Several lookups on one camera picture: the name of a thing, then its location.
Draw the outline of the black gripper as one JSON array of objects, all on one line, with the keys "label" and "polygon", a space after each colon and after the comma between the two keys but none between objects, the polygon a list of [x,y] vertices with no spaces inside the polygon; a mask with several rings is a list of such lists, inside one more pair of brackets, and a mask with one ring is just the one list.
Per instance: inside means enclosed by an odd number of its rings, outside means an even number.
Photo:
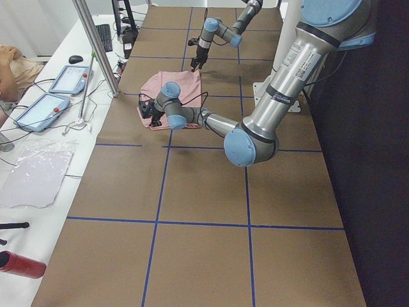
[{"label": "black gripper", "polygon": [[151,117],[151,126],[152,127],[159,127],[162,126],[162,122],[160,121],[161,117],[165,114],[163,107],[158,103],[154,102],[152,105],[152,117]]},{"label": "black gripper", "polygon": [[196,49],[196,57],[192,58],[191,63],[190,63],[190,70],[195,71],[197,64],[199,64],[199,69],[202,69],[207,59],[208,59],[208,49],[198,45]]}]

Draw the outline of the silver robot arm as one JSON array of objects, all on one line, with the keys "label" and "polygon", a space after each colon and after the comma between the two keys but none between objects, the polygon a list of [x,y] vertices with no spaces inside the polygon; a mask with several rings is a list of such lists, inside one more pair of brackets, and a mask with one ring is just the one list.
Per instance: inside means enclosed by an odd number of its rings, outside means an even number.
[{"label": "silver robot arm", "polygon": [[232,26],[225,25],[219,18],[205,18],[200,35],[188,41],[188,46],[196,46],[196,56],[193,57],[190,62],[190,70],[192,72],[195,72],[197,68],[201,70],[203,65],[207,62],[214,36],[218,36],[225,43],[233,47],[240,45],[242,33],[263,7],[262,0],[244,2],[246,3],[246,7]]},{"label": "silver robot arm", "polygon": [[276,73],[265,80],[265,90],[252,114],[240,122],[203,106],[185,107],[181,89],[167,82],[156,98],[140,103],[144,117],[157,124],[166,116],[172,130],[198,124],[224,138],[224,152],[236,166],[271,159],[279,146],[275,130],[318,68],[325,55],[371,45],[376,34],[377,1],[302,1],[296,37]]}]

